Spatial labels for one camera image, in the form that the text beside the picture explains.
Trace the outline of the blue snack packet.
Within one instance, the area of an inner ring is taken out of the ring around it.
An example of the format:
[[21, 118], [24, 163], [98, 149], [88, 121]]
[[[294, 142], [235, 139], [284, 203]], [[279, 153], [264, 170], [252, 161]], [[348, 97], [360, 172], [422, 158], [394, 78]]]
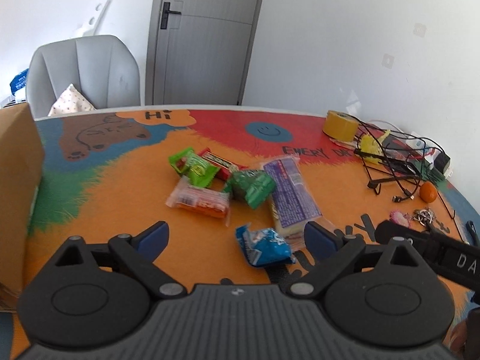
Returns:
[[273, 228], [251, 231], [246, 224], [235, 229], [235, 237], [245, 259], [253, 267], [295, 263], [290, 245]]

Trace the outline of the white perforated board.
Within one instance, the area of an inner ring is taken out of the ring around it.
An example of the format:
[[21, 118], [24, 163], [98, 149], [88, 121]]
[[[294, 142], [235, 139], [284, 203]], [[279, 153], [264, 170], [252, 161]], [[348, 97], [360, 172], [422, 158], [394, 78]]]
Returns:
[[103, 18], [111, 0], [93, 0], [91, 7], [81, 26], [76, 30], [75, 37], [83, 38], [94, 36], [97, 32], [101, 19]]

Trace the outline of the orange clear snack packet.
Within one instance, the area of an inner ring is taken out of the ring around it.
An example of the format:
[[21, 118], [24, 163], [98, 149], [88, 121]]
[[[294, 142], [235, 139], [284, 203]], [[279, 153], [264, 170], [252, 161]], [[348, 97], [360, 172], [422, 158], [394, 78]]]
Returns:
[[166, 205], [230, 223], [230, 195], [213, 189], [200, 188], [182, 176], [168, 196]]

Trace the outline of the small orange fruit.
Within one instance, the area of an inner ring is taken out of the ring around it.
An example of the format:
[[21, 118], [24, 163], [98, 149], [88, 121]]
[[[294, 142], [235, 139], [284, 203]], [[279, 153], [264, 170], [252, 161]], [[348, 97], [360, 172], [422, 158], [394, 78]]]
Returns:
[[433, 203], [438, 197], [438, 190], [432, 182], [426, 181], [419, 189], [419, 197], [427, 204]]

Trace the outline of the pink keychain charm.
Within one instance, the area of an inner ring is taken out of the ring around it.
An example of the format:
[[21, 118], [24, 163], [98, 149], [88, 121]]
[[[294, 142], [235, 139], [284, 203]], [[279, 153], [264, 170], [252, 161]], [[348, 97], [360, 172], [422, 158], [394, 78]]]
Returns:
[[406, 228], [409, 228], [411, 226], [410, 215], [401, 211], [391, 211], [390, 221]]

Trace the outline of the brown cardboard box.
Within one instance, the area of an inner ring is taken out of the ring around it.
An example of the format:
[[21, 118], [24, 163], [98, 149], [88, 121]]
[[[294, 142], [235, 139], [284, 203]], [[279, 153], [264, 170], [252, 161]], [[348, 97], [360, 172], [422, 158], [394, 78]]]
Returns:
[[45, 152], [27, 103], [1, 109], [1, 312], [14, 313], [23, 290], [29, 223]]

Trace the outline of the yellow plush toy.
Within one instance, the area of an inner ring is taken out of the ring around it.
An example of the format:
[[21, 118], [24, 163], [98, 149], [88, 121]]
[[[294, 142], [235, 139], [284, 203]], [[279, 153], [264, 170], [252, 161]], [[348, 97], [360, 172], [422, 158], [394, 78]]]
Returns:
[[364, 157], [365, 161], [372, 164], [380, 164], [381, 157], [383, 156], [382, 144], [390, 134], [391, 131], [388, 129], [383, 135], [379, 136], [379, 138], [375, 138], [369, 133], [363, 135], [360, 139], [359, 149], [362, 153], [367, 154], [367, 156]]

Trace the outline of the white power strip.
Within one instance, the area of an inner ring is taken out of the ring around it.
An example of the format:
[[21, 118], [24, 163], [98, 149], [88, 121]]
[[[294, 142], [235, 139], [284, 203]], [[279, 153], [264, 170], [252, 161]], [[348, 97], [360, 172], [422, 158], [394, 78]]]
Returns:
[[446, 179], [452, 176], [451, 158], [433, 140], [416, 133], [406, 133], [394, 124], [384, 120], [372, 119], [368, 123], [377, 128], [388, 127], [394, 139], [402, 141], [408, 147], [407, 152], [426, 162], [430, 170], [436, 169]]

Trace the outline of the purple wafer packet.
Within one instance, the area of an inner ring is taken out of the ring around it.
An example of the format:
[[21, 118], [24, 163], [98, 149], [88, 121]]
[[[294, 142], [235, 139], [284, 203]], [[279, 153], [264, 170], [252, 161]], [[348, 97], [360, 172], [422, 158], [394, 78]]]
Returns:
[[286, 155], [262, 163], [261, 169], [276, 183], [270, 197], [277, 233], [293, 237], [304, 231], [307, 222], [321, 217], [299, 168], [299, 157]]

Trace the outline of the yellow tape roll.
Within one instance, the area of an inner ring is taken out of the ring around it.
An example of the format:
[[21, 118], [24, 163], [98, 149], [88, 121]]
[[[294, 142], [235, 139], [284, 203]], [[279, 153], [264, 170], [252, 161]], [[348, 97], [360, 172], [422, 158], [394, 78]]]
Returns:
[[322, 131], [337, 141], [349, 142], [354, 140], [359, 124], [359, 121], [349, 114], [328, 111]]

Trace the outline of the red candy bar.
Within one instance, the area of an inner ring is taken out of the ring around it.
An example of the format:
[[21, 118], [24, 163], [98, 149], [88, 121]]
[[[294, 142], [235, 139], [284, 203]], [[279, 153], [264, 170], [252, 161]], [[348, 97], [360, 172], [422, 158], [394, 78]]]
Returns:
[[219, 156], [218, 154], [213, 153], [209, 148], [199, 151], [197, 155], [208, 161], [213, 166], [219, 168], [219, 171], [216, 172], [216, 178], [222, 181], [227, 181], [234, 172], [247, 169], [246, 166], [232, 162]]

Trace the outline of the grey door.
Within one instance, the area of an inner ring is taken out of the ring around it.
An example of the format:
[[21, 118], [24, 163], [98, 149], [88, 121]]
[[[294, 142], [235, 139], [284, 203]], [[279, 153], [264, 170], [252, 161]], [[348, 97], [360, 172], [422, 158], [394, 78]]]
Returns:
[[[164, 2], [171, 15], [160, 29]], [[242, 102], [261, 0], [153, 0], [145, 104]]]

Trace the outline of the blue plastic bag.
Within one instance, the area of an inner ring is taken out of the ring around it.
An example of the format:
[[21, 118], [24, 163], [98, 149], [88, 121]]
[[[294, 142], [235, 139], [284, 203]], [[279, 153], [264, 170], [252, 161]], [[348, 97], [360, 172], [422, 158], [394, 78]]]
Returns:
[[28, 72], [28, 68], [24, 69], [24, 71], [18, 73], [10, 82], [10, 91], [13, 96], [26, 86]]

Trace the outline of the colourful cartoon table mat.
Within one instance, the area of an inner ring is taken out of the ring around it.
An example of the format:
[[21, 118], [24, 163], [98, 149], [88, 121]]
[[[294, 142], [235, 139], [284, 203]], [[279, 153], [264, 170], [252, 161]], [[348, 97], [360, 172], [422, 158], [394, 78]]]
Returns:
[[[247, 203], [245, 180], [228, 181], [230, 170], [251, 172], [276, 158], [298, 167], [306, 190], [320, 211], [320, 222], [340, 233], [371, 242], [374, 226], [385, 219], [411, 222], [425, 208], [421, 188], [433, 196], [433, 224], [459, 238], [477, 211], [412, 150], [399, 133], [359, 129], [351, 144], [323, 131], [324, 119], [261, 111], [118, 111], [49, 117], [37, 122], [45, 161], [28, 231], [25, 277], [31, 280], [67, 236], [104, 242], [116, 233], [141, 230], [163, 220], [170, 241], [157, 264], [185, 286], [196, 283], [264, 284], [304, 275], [313, 257], [290, 236], [296, 261], [279, 268], [251, 267], [241, 255], [234, 231], [279, 224], [270, 201]], [[210, 187], [229, 194], [226, 216], [211, 216], [210, 205], [191, 211], [166, 203], [180, 176], [173, 168], [182, 150], [207, 155], [218, 172]]]

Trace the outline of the light green snack packet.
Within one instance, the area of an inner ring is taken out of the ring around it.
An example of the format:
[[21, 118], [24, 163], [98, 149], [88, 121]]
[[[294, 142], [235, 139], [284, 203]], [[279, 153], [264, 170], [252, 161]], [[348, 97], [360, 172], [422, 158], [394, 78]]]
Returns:
[[191, 147], [169, 156], [168, 162], [179, 176], [186, 176], [193, 186], [199, 188], [209, 187], [220, 170]]

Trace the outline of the dark green snack packet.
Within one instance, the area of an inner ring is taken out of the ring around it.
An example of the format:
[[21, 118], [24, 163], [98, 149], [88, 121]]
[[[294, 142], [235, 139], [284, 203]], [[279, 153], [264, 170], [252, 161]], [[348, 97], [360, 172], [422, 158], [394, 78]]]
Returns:
[[255, 210], [268, 199], [276, 187], [276, 181], [264, 170], [245, 169], [234, 172], [228, 178], [223, 193], [247, 203]]

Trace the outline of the dotted white cushion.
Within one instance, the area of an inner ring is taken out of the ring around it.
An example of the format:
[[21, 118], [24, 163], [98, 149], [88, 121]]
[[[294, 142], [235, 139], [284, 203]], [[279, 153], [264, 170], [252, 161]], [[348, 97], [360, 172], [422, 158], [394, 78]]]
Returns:
[[76, 89], [74, 84], [70, 84], [51, 106], [48, 116], [59, 116], [95, 110], [95, 106]]

